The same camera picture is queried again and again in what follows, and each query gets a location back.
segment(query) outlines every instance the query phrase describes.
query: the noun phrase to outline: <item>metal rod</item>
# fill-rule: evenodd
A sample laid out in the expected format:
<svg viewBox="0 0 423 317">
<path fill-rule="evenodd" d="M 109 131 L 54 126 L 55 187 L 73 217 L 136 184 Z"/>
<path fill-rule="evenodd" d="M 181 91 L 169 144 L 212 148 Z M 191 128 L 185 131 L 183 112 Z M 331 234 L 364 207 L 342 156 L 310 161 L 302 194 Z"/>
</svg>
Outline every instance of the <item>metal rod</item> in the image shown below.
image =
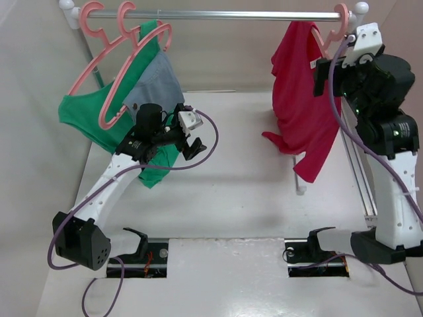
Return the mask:
<svg viewBox="0 0 423 317">
<path fill-rule="evenodd" d="M 87 38 L 85 37 L 84 32 L 80 28 L 78 28 L 75 31 L 76 31 L 79 39 L 81 40 L 81 46 L 82 46 L 82 49 L 85 53 L 85 58 L 90 63 L 94 59 L 94 57 L 93 57 L 93 53 L 91 52 L 90 46 L 88 45 Z M 94 75 L 95 81 L 97 82 L 98 87 L 103 88 L 104 87 L 104 81 L 101 78 L 101 74 L 100 74 L 100 71 L 98 70 L 97 66 L 94 67 L 94 69 L 93 69 L 93 75 Z"/>
<path fill-rule="evenodd" d="M 116 18 L 117 10 L 93 11 L 90 18 Z M 339 21 L 340 14 L 331 12 L 278 11 L 184 11 L 135 10 L 125 18 L 162 18 L 169 20 L 273 20 L 273 21 Z"/>
</svg>

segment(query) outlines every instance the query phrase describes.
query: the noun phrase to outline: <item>hanger hook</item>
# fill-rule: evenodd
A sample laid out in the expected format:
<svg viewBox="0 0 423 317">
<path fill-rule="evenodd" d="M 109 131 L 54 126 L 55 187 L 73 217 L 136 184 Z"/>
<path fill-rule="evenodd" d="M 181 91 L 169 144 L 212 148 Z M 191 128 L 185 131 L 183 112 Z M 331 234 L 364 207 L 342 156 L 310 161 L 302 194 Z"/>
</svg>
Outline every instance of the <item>hanger hook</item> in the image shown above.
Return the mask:
<svg viewBox="0 0 423 317">
<path fill-rule="evenodd" d="M 89 1 L 85 3 L 82 8 L 81 12 L 79 13 L 79 24 L 81 25 L 82 31 L 93 38 L 100 38 L 103 42 L 105 48 L 110 46 L 110 42 L 108 41 L 106 32 L 103 28 L 99 28 L 98 30 L 91 30 L 88 26 L 87 20 L 88 16 L 92 11 L 95 10 L 103 10 L 104 5 L 98 1 Z"/>
<path fill-rule="evenodd" d="M 328 37 L 326 38 L 325 42 L 325 49 L 327 50 L 329 48 L 329 45 L 331 42 L 338 42 L 341 41 L 341 39 L 344 38 L 344 35 L 348 28 L 348 18 L 350 16 L 350 13 L 348 11 L 348 8 L 346 4 L 339 3 L 335 5 L 334 11 L 339 13 L 340 15 L 340 21 L 341 26 L 339 28 L 338 32 L 335 32 L 334 30 L 331 30 L 328 34 Z"/>
<path fill-rule="evenodd" d="M 134 49 L 137 48 L 137 29 L 138 28 L 133 28 L 131 30 L 126 30 L 125 29 L 125 25 L 124 25 L 124 19 L 125 19 L 125 14 L 130 11 L 130 10 L 135 10 L 137 7 L 131 2 L 131 1 L 125 1 L 123 3 L 120 4 L 119 9 L 118 9 L 118 16 L 117 16 L 117 20 L 118 20 L 118 28 L 119 31 L 121 33 L 121 35 L 125 38 L 129 38 L 132 42 L 132 47 Z"/>
</svg>

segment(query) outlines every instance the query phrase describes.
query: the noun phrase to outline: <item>red wire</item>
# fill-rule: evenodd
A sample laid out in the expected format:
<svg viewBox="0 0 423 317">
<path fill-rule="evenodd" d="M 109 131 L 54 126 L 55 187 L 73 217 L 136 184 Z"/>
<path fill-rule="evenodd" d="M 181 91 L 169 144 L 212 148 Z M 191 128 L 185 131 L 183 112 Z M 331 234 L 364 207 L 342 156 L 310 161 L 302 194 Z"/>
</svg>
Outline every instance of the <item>red wire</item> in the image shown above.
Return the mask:
<svg viewBox="0 0 423 317">
<path fill-rule="evenodd" d="M 147 253 L 147 257 L 148 257 L 148 262 L 144 266 L 144 273 L 145 273 L 144 277 L 147 277 L 147 274 L 148 274 L 148 270 L 150 268 L 151 261 L 153 260 L 153 253 L 152 253 L 152 251 L 150 251 L 150 253 Z"/>
</svg>

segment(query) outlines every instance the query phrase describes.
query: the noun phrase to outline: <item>clothing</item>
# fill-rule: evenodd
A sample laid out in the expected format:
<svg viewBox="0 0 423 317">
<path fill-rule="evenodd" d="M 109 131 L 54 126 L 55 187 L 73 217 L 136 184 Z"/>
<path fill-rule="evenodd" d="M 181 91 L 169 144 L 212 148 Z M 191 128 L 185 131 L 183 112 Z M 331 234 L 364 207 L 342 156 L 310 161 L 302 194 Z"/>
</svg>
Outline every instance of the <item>clothing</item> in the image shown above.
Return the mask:
<svg viewBox="0 0 423 317">
<path fill-rule="evenodd" d="M 167 113 L 172 112 L 178 103 L 184 103 L 171 62 L 163 51 L 157 53 L 147 66 L 135 87 L 124 100 L 132 120 L 135 122 L 138 110 L 143 104 L 159 104 Z"/>
<path fill-rule="evenodd" d="M 149 21 L 141 25 L 139 39 L 142 39 L 152 30 L 157 28 L 157 21 Z M 129 66 L 122 82 L 120 83 L 116 94 L 110 103 L 106 115 L 106 121 L 109 121 L 122 107 L 122 103 L 133 89 L 147 66 L 153 61 L 157 53 L 160 52 L 160 46 L 157 37 L 148 42 L 145 47 L 137 54 L 132 64 Z M 118 144 L 123 140 L 127 132 L 134 125 L 129 114 L 124 114 L 109 130 L 103 130 L 98 125 L 98 116 L 107 94 L 112 88 L 113 83 L 90 94 L 79 96 L 64 96 L 59 105 L 59 121 L 66 123 L 78 129 L 83 135 L 91 141 L 100 145 L 109 153 L 114 153 Z M 160 166 L 172 166 L 176 161 L 178 151 L 174 145 L 160 147 L 156 156 L 150 164 Z M 168 170 L 153 170 L 146 168 L 139 175 L 140 180 L 148 188 L 153 187 L 163 177 L 169 173 Z"/>
<path fill-rule="evenodd" d="M 317 29 L 312 22 L 292 22 L 272 57 L 272 103 L 282 135 L 262 134 L 282 153 L 305 152 L 294 171 L 310 183 L 321 171 L 339 129 L 330 108 L 327 83 L 322 96 L 313 96 L 311 62 L 321 57 L 313 27 Z M 340 113 L 340 98 L 335 101 Z"/>
</svg>

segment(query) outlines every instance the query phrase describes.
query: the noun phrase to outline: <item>green garment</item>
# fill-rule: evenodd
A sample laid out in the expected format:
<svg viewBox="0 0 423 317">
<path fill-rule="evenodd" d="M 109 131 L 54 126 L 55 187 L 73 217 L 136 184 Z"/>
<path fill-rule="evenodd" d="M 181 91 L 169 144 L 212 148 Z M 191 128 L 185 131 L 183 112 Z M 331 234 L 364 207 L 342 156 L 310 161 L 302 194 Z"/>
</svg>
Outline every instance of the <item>green garment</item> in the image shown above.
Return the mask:
<svg viewBox="0 0 423 317">
<path fill-rule="evenodd" d="M 149 21 L 141 25 L 139 40 L 149 34 L 157 27 L 157 21 Z M 160 51 L 157 37 L 148 42 L 138 53 L 134 61 L 126 72 L 120 83 L 116 94 L 110 104 L 106 114 L 106 121 L 110 121 L 122 107 L 125 97 L 133 89 L 145 68 L 151 63 L 153 58 Z M 59 121 L 78 129 L 91 141 L 100 145 L 109 153 L 114 153 L 118 144 L 124 139 L 127 132 L 134 125 L 131 116 L 125 113 L 109 130 L 103 130 L 98 125 L 98 116 L 107 94 L 112 88 L 113 82 L 90 94 L 79 96 L 64 96 L 59 106 Z M 149 164 L 157 166 L 173 166 L 179 152 L 174 145 L 160 147 L 156 156 Z M 167 174 L 168 170 L 154 170 L 146 168 L 138 176 L 142 183 L 148 188 L 152 188 L 160 182 Z"/>
</svg>

